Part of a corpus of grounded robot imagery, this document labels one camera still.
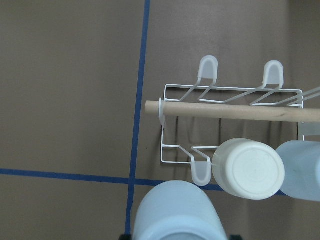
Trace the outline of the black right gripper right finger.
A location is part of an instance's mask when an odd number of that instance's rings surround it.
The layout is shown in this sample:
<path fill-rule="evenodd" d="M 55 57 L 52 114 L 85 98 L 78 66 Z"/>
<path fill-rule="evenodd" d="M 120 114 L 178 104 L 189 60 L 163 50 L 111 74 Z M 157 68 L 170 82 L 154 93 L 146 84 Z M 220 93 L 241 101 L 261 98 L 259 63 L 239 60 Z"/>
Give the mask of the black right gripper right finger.
<path fill-rule="evenodd" d="M 242 240 L 242 237 L 240 235 L 231 235 L 229 240 Z"/>

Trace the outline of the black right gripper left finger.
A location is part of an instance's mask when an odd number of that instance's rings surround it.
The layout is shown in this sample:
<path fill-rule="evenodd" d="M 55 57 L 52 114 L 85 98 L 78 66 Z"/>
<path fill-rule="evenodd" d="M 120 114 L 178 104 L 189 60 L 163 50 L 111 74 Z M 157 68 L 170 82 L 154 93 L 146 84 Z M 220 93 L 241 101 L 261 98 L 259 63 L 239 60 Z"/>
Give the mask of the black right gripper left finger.
<path fill-rule="evenodd" d="M 131 234 L 122 234 L 119 236 L 119 240 L 131 240 L 132 235 Z"/>

